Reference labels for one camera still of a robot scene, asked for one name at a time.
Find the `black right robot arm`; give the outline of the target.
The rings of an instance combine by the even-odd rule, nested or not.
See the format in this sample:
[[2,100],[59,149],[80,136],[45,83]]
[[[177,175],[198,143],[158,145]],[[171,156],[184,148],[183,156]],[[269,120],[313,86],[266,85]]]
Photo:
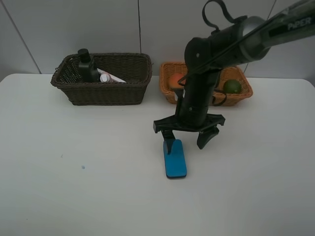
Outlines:
[[176,112],[154,121],[154,131],[161,132],[164,149],[171,153],[174,131],[198,133],[197,145],[203,149],[219,133],[222,115],[208,113],[221,71],[226,67],[261,60],[271,47],[313,36],[315,3],[301,0],[269,20],[257,16],[233,18],[223,1],[218,1],[224,17],[231,23],[226,29],[214,26],[207,38],[195,37],[185,48],[187,74],[179,80]]

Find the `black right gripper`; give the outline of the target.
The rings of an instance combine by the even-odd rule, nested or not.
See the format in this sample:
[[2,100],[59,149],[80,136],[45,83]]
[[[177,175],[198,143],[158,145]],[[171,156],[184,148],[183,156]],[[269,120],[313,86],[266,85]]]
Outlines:
[[185,123],[180,121],[176,115],[172,115],[160,120],[155,120],[153,129],[155,133],[162,132],[167,154],[170,154],[175,141],[173,130],[199,132],[197,146],[199,149],[203,149],[213,137],[218,135],[219,129],[217,128],[217,125],[219,124],[223,126],[224,123],[225,118],[222,115],[207,114],[201,125]]

